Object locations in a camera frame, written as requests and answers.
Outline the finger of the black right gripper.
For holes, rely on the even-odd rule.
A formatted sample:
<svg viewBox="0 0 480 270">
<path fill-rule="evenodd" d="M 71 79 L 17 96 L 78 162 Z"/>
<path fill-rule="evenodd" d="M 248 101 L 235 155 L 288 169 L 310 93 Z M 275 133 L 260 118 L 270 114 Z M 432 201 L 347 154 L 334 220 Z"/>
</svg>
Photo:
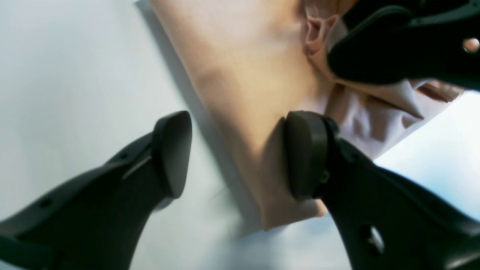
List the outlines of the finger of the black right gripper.
<svg viewBox="0 0 480 270">
<path fill-rule="evenodd" d="M 478 0 L 359 0 L 341 21 L 347 34 L 327 53 L 342 79 L 392 84 L 437 79 L 479 90 Z"/>
</svg>

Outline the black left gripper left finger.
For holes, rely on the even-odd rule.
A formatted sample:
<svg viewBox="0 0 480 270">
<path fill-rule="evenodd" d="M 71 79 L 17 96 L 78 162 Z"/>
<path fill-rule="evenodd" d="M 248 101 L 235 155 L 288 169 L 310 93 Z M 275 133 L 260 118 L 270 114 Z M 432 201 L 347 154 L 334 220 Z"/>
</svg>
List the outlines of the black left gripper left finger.
<svg viewBox="0 0 480 270">
<path fill-rule="evenodd" d="M 192 143 L 190 113 L 105 164 L 68 180 L 1 222 L 1 261 L 26 270 L 128 270 L 151 213 L 180 198 Z"/>
</svg>

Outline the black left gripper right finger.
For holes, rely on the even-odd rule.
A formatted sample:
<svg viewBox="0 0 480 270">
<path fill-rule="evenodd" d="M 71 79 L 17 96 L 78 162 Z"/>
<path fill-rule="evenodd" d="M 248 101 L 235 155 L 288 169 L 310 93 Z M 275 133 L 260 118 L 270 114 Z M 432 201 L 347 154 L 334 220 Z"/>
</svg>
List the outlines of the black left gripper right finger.
<svg viewBox="0 0 480 270">
<path fill-rule="evenodd" d="M 321 199 L 354 270 L 478 270 L 479 222 L 419 184 L 374 164 L 323 115 L 291 111 L 288 179 Z"/>
</svg>

